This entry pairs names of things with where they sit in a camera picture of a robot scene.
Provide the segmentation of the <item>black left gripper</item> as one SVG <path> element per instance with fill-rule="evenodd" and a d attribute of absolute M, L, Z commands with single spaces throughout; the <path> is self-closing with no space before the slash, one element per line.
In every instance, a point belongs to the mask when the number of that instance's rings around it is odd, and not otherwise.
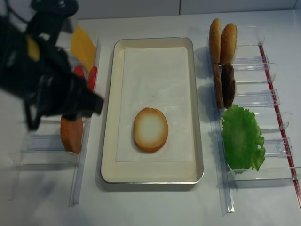
<path fill-rule="evenodd" d="M 24 99 L 28 129 L 38 129 L 41 117 L 62 115 L 75 121 L 100 115 L 104 99 L 92 92 L 86 78 L 73 73 L 68 76 L 43 75 L 37 89 Z"/>

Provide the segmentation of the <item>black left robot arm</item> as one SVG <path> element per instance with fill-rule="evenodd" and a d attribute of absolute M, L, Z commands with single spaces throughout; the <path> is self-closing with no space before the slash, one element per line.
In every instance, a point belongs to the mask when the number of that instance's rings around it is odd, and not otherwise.
<path fill-rule="evenodd" d="M 104 100 L 75 75 L 67 53 L 56 45 L 65 20 L 79 9 L 75 0 L 33 0 L 35 14 L 25 31 L 10 21 L 8 1 L 0 18 L 0 87 L 21 99 L 27 127 L 38 129 L 44 116 L 70 121 L 100 114 Z"/>

